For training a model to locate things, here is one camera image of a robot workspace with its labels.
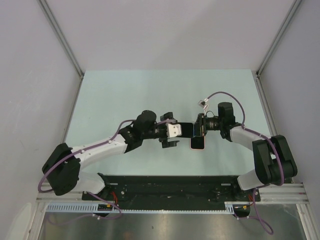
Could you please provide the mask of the black phone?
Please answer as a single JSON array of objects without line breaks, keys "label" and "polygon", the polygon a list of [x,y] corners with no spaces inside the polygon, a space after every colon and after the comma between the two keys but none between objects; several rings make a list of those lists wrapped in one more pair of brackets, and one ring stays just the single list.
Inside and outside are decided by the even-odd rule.
[{"label": "black phone", "polygon": [[180,122],[181,127],[181,135],[179,135],[179,138],[187,138],[192,139],[194,135],[194,123],[192,122]]}]

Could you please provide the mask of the pink cased phone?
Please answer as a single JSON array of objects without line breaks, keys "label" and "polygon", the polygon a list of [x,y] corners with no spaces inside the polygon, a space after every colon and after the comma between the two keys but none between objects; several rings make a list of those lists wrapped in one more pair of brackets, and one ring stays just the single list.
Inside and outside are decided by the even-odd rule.
[{"label": "pink cased phone", "polygon": [[195,136],[190,139],[190,148],[192,150],[204,150],[205,149],[205,137]]}]

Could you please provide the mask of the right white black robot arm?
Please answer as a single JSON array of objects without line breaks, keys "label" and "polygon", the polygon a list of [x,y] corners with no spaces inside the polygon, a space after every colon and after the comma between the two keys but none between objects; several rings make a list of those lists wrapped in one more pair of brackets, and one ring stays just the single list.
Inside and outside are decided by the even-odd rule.
[{"label": "right white black robot arm", "polygon": [[203,149],[209,131],[219,131],[222,139],[242,145],[253,153],[254,169],[237,177],[230,188],[231,196],[242,201],[249,190],[267,185],[281,186],[298,174],[298,168],[287,139],[283,135],[266,136],[236,122],[230,102],[218,104],[218,115],[199,113],[193,125],[191,146]]}]

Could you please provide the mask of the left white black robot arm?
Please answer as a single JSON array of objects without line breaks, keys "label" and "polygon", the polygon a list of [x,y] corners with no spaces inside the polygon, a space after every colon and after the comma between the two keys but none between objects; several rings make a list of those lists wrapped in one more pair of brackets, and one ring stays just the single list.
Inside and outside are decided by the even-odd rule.
[{"label": "left white black robot arm", "polygon": [[79,190],[92,193],[100,200],[107,199],[111,188],[99,174],[87,173],[84,169],[108,157],[133,151],[141,147],[144,140],[158,139],[163,148],[175,147],[177,142],[173,138],[182,135],[181,124],[172,116],[159,122],[156,119],[153,111],[144,110],[137,118],[122,121],[116,132],[105,139],[74,147],[60,143],[42,167],[38,191],[63,196]]}]

